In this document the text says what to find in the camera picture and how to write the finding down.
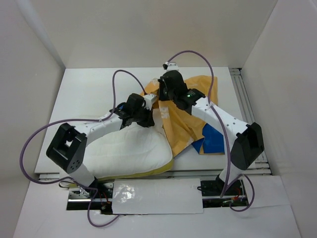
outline white fabric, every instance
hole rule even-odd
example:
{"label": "white fabric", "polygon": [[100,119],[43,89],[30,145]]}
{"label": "white fabric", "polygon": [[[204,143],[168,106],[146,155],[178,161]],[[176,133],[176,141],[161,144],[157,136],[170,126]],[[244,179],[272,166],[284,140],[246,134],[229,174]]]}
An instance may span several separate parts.
{"label": "white fabric", "polygon": [[136,123],[94,142],[87,148],[84,164],[96,177],[133,175],[159,169],[172,160],[172,151],[162,129],[159,110],[154,110],[155,126]]}

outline blue fabric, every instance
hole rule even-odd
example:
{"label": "blue fabric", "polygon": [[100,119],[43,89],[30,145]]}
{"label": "blue fabric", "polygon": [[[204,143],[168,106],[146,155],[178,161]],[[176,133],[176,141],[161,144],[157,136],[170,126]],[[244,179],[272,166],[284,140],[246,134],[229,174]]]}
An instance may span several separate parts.
{"label": "blue fabric", "polygon": [[224,153],[223,135],[209,124],[203,128],[204,138],[192,143],[193,147],[199,153],[203,147],[204,154]]}

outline white wall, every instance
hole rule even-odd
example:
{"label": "white wall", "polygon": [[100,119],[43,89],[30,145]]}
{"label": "white wall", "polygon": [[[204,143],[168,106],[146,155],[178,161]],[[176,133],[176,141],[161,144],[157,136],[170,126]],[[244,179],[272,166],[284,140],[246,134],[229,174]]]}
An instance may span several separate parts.
{"label": "white wall", "polygon": [[[0,4],[0,237],[13,236],[29,185],[19,168],[28,136],[51,115],[63,70],[12,0]],[[31,143],[25,167],[34,171],[43,134]]]}
{"label": "white wall", "polygon": [[[242,67],[276,0],[30,0],[67,68],[158,67],[181,50]],[[206,66],[194,55],[181,66]]]}
{"label": "white wall", "polygon": [[242,76],[302,237],[317,237],[317,7],[279,0]]}

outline purple cable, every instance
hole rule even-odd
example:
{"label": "purple cable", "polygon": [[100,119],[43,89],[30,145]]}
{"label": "purple cable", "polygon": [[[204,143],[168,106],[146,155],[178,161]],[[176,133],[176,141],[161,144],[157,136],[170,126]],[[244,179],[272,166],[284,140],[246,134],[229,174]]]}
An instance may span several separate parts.
{"label": "purple cable", "polygon": [[[171,60],[173,60],[175,57],[177,57],[178,55],[181,55],[183,53],[193,53],[193,54],[196,54],[198,56],[200,56],[205,62],[206,64],[208,65],[210,71],[211,71],[211,85],[210,85],[210,88],[209,88],[209,91],[208,91],[208,103],[210,104],[211,102],[211,90],[212,90],[212,87],[213,87],[213,81],[214,81],[214,75],[213,75],[213,70],[212,70],[212,66],[211,64],[209,63],[209,61],[200,53],[196,52],[196,51],[191,51],[191,50],[186,50],[186,51],[181,51],[181,52],[178,52],[177,54],[175,54],[174,56],[172,56],[167,62],[170,62]],[[226,142],[226,150],[227,150],[227,173],[226,173],[226,178],[225,178],[225,182],[224,182],[224,186],[223,186],[223,189],[222,189],[222,192],[220,194],[220,198],[224,196],[227,188],[228,188],[228,182],[229,182],[229,176],[230,176],[230,169],[231,169],[231,155],[230,155],[230,146],[229,146],[229,138],[228,138],[228,134],[227,134],[227,131],[226,131],[226,128],[224,126],[224,123],[221,119],[221,117],[219,116],[218,112],[216,111],[216,109],[213,107],[213,105],[211,105],[211,109],[212,111],[215,113],[216,117],[218,118],[219,122],[220,122],[220,125],[221,125],[221,128],[223,130],[223,136],[224,136],[224,139],[225,139],[225,142]]]}
{"label": "purple cable", "polygon": [[[131,75],[138,83],[139,85],[141,86],[144,94],[146,95],[146,91],[143,87],[143,85],[141,84],[141,82],[138,80],[138,78],[136,76],[134,76],[132,73],[126,71],[126,70],[123,70],[123,69],[119,69],[117,70],[116,72],[114,72],[113,76],[112,76],[112,91],[113,91],[113,107],[112,107],[112,110],[111,110],[111,113],[109,114],[109,116],[107,116],[106,118],[102,119],[102,121],[105,121],[107,119],[109,119],[112,115],[113,115],[113,112],[114,112],[114,109],[115,109],[115,86],[114,86],[114,79],[115,79],[115,75],[119,72],[124,72],[124,73],[127,73],[129,75]],[[60,179],[57,179],[57,180],[54,180],[54,181],[48,181],[48,182],[43,182],[43,181],[38,181],[34,178],[32,178],[31,176],[28,175],[28,173],[26,172],[25,168],[24,168],[24,165],[23,165],[23,157],[24,157],[24,153],[25,153],[25,150],[26,150],[26,147],[29,145],[30,141],[34,138],[34,136],[36,136],[38,133],[40,133],[42,130],[52,126],[52,125],[56,125],[56,124],[59,124],[59,123],[65,123],[65,122],[70,122],[70,121],[86,121],[86,122],[99,122],[100,120],[98,119],[64,119],[64,120],[58,120],[58,121],[55,121],[55,122],[52,122],[52,123],[49,123],[47,125],[44,125],[42,126],[40,129],[36,130],[27,140],[26,142],[24,143],[23,147],[22,147],[22,150],[21,150],[21,153],[20,153],[20,158],[19,158],[19,164],[20,164],[20,169],[23,173],[23,175],[31,182],[34,182],[34,183],[37,183],[37,184],[53,184],[53,183],[56,183],[56,182],[60,182],[60,181],[63,181],[65,179],[70,179],[72,181],[74,181],[74,183],[76,183],[77,185],[79,185],[80,187],[83,187],[83,188],[86,188],[86,189],[91,189],[91,190],[95,190],[96,193],[93,195],[92,199],[90,200],[89,202],[89,205],[88,205],[88,209],[87,209],[87,218],[88,218],[88,221],[89,223],[94,226],[94,227],[105,227],[107,225],[110,225],[112,222],[114,222],[116,219],[118,219],[119,215],[117,215],[113,220],[111,220],[110,222],[106,223],[106,224],[102,224],[102,225],[96,225],[94,224],[91,219],[90,219],[90,207],[91,207],[91,204],[93,202],[93,200],[95,199],[97,193],[98,193],[98,189],[97,188],[93,188],[93,187],[86,187],[86,186],[83,186],[82,184],[79,184],[77,183],[72,177],[63,177],[63,178],[60,178]]]}
{"label": "purple cable", "polygon": [[[236,179],[234,179],[234,180],[228,185],[228,188],[231,187],[231,186],[238,180],[238,178],[240,178],[241,176],[242,176],[242,175],[239,175]],[[252,204],[253,204],[253,202],[254,202],[254,197],[255,197],[255,194],[256,194],[256,193],[255,193],[255,190],[254,190],[253,183],[251,182],[250,178],[249,178],[247,175],[244,175],[244,177],[246,177],[247,180],[248,180],[249,183],[250,183],[250,186],[251,186],[251,189],[252,189],[252,198],[251,198],[251,201],[249,202],[249,205],[246,206],[245,208],[241,209],[241,210],[237,210],[237,209],[232,208],[232,207],[231,207],[231,204],[230,204],[230,205],[229,205],[230,209],[233,210],[233,211],[235,211],[235,212],[244,212],[244,211],[248,210],[248,209],[252,206]]]}

